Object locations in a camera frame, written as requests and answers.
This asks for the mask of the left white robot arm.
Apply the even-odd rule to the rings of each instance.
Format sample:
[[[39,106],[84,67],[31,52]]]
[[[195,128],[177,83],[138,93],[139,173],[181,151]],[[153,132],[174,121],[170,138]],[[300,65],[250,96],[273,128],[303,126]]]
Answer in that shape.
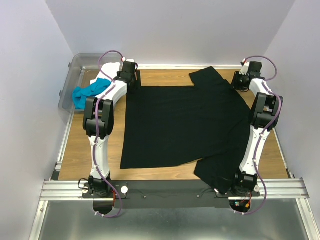
[[[115,122],[114,108],[123,96],[140,86],[139,70],[121,70],[110,80],[110,86],[105,91],[86,99],[83,129],[90,142],[92,167],[87,183],[82,189],[84,194],[101,198],[118,194],[110,180],[111,170],[108,162],[108,141]]]

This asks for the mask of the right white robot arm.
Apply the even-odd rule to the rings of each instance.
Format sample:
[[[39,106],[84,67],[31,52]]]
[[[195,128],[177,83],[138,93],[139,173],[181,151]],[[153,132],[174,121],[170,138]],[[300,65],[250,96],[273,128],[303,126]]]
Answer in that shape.
[[[254,74],[234,73],[231,86],[235,90],[251,91],[254,96],[248,121],[249,140],[244,158],[230,183],[230,191],[236,196],[255,191],[259,176],[259,164],[267,138],[279,121],[283,97],[269,88],[267,81]]]

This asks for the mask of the black t shirt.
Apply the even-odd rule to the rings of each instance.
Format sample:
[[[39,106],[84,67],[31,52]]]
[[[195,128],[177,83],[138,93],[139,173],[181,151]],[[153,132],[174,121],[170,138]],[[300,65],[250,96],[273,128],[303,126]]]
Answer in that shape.
[[[126,96],[120,167],[196,162],[194,174],[225,194],[246,153],[250,109],[213,67],[189,77],[191,86],[143,86]]]

